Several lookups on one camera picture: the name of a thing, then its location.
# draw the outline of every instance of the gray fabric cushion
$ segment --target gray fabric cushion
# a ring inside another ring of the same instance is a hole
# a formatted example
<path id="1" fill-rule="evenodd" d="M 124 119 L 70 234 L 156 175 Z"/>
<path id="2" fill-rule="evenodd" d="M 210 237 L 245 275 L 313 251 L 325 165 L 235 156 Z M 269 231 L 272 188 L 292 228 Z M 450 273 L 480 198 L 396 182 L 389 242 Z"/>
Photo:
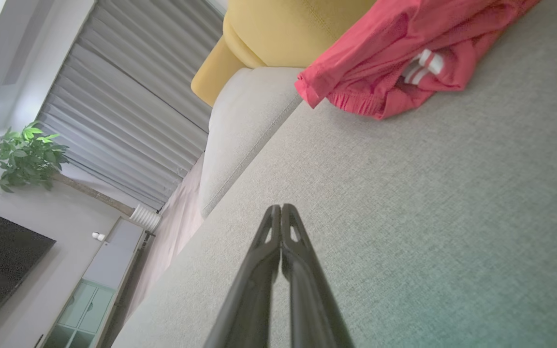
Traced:
<path id="1" fill-rule="evenodd" d="M 204 218 L 302 102 L 293 86 L 300 71 L 243 68 L 219 94 L 210 118 L 199 186 Z"/>
<path id="2" fill-rule="evenodd" d="M 114 348 L 203 345 L 265 209 L 294 203 L 357 347 L 557 346 L 557 0 L 469 88 L 373 121 L 300 105 Z M 289 347 L 274 286 L 272 347 Z"/>

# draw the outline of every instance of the curtain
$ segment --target curtain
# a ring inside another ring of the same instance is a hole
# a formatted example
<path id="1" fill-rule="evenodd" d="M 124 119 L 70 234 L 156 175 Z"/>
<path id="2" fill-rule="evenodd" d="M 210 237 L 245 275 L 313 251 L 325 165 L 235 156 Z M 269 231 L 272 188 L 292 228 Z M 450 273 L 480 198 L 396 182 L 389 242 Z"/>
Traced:
<path id="1" fill-rule="evenodd" d="M 159 209 L 207 142 L 190 84 L 221 36 L 201 0 L 99 0 L 38 119 L 68 157 Z"/>

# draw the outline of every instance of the stitching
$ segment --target stitching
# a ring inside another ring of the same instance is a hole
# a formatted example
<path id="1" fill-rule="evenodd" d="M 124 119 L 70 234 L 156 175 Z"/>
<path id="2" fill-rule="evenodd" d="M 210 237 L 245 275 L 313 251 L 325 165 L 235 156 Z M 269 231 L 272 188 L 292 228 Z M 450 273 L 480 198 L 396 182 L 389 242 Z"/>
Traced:
<path id="1" fill-rule="evenodd" d="M 294 101 L 297 101 L 297 99 L 300 99 L 300 95 L 296 95 L 295 97 L 292 98 L 292 100 L 289 102 L 289 104 L 280 112 L 280 115 L 283 115 L 283 113 L 285 113 L 288 108 L 290 108 L 293 104 Z M 298 107 L 298 105 L 300 105 L 300 103 L 302 102 L 302 100 L 300 100 L 297 104 L 296 104 L 296 108 Z M 287 117 L 285 117 L 285 119 L 283 120 L 283 123 L 285 123 L 285 121 L 287 121 L 287 119 L 292 116 L 292 113 L 290 113 L 289 115 L 287 115 Z M 221 192 L 223 192 L 223 190 L 225 189 L 225 185 L 227 185 L 228 182 L 230 182 L 233 178 L 233 176 L 235 175 L 236 172 L 239 171 L 239 168 L 242 167 L 242 163 L 244 163 L 249 157 L 250 155 L 253 153 L 253 151 L 255 150 L 255 148 L 259 145 L 260 141 L 265 138 L 265 136 L 268 134 L 268 132 L 270 132 L 270 130 L 274 127 L 274 125 L 276 125 L 277 122 L 279 122 L 279 120 L 281 119 L 281 117 L 277 117 L 276 119 L 274 119 L 274 122 L 272 122 L 272 125 L 270 125 L 268 127 L 267 130 L 265 130 L 265 132 L 259 137 L 259 139 L 257 139 L 257 142 L 255 143 L 254 146 L 252 146 L 252 148 L 249 150 L 249 152 L 246 154 L 246 156 L 243 158 L 243 160 L 240 161 L 240 163 L 236 166 L 236 168 L 234 169 L 234 171 L 232 171 L 232 174 L 229 176 L 229 178 L 227 178 L 227 180 L 225 181 L 225 183 L 223 183 L 223 185 L 220 187 L 219 191 L 217 191 L 214 196 L 212 196 L 212 198 L 210 199 L 210 201 L 208 202 L 208 204 L 205 205 L 205 207 L 203 207 L 203 210 L 205 211 L 210 205 L 213 205 L 214 207 L 216 206 L 216 204 L 218 202 L 216 202 L 215 204 L 213 204 L 217 198 L 217 196 L 219 194 L 221 194 Z"/>

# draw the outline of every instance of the cabinet drawer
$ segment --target cabinet drawer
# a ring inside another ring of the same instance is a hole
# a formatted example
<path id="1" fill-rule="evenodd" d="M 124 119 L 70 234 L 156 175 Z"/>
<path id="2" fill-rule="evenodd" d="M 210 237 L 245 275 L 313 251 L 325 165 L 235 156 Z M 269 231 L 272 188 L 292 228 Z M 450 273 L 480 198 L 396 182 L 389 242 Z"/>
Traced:
<path id="1" fill-rule="evenodd" d="M 79 329 L 95 333 L 100 327 L 106 309 L 109 307 L 111 297 L 113 297 L 111 291 L 99 288 L 87 307 L 86 314 L 79 325 Z"/>
<path id="2" fill-rule="evenodd" d="M 79 321 L 83 317 L 91 301 L 91 297 L 97 290 L 97 287 L 84 282 L 80 282 L 77 289 L 74 291 L 73 296 L 68 300 L 66 309 L 59 317 L 59 324 L 64 324 L 76 328 L 79 326 Z"/>

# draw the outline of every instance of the green plant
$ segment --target green plant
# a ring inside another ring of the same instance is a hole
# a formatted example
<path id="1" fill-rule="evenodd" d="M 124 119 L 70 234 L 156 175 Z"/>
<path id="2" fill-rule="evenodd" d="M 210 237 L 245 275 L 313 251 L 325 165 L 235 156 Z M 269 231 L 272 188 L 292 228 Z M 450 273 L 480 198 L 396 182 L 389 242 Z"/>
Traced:
<path id="1" fill-rule="evenodd" d="M 53 187 L 53 174 L 59 173 L 67 146 L 53 142 L 59 134 L 38 136 L 42 130 L 30 123 L 22 132 L 9 128 L 0 140 L 0 167 L 4 170 L 0 178 L 0 192 L 13 192 L 10 187 L 42 185 L 47 190 Z"/>

